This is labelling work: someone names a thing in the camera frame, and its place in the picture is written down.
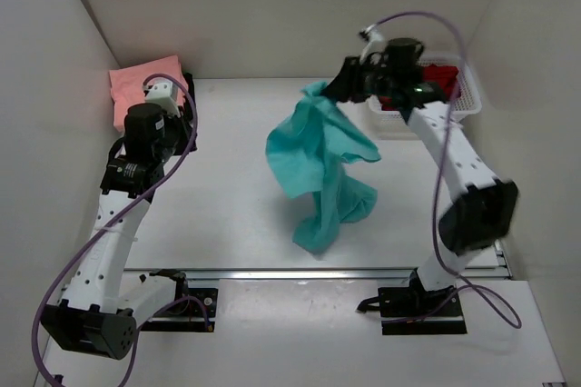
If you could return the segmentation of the teal t shirt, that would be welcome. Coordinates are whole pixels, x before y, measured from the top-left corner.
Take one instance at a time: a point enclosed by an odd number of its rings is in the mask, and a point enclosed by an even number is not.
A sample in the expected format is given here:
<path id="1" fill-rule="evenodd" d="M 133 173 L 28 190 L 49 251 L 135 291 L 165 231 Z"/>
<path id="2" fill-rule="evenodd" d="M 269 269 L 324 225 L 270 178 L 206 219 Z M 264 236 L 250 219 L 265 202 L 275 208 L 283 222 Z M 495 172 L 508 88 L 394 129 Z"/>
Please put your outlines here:
<path id="1" fill-rule="evenodd" d="M 378 147 L 322 91 L 327 83 L 305 86 L 294 111 L 268 135 L 267 163 L 291 199 L 310 194 L 314 212 L 295 228 L 292 241 L 319 255 L 336 240 L 340 226 L 366 219 L 378 191 L 346 172 L 347 164 L 376 163 Z"/>

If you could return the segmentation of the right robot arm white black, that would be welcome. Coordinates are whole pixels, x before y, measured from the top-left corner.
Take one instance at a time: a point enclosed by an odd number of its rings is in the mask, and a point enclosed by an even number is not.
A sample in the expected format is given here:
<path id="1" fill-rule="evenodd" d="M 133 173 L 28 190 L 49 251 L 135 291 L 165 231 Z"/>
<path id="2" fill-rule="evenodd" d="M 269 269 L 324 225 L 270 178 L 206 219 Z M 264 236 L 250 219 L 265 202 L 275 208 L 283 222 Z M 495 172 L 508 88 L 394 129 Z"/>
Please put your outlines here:
<path id="1" fill-rule="evenodd" d="M 433 215 L 434 253 L 409 277 L 404 297 L 422 315 L 451 294 L 478 254 L 507 235 L 518 198 L 516 184 L 487 167 L 453 120 L 450 94 L 425 76 L 423 51 L 417 39 L 396 38 L 381 52 L 348 56 L 322 92 L 342 103 L 386 100 L 438 164 L 437 184 L 448 188 L 451 204 Z"/>

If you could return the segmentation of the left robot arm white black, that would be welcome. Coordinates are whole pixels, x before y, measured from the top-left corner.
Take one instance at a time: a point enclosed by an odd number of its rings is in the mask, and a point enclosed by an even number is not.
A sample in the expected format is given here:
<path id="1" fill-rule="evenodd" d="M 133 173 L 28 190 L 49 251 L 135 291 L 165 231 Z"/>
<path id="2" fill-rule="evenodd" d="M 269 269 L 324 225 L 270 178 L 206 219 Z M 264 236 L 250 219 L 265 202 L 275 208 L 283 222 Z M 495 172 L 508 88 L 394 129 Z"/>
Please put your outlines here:
<path id="1" fill-rule="evenodd" d="M 192 104 L 175 114 L 154 103 L 129 109 L 124 134 L 108 154 L 90 246 L 75 261 L 61 300 L 40 310 L 41 325 L 63 350 L 121 360 L 138 327 L 157 310 L 178 313 L 189 304 L 181 273 L 146 279 L 125 295 L 119 291 L 137 230 L 167 177 L 164 166 L 195 151 L 197 126 Z"/>

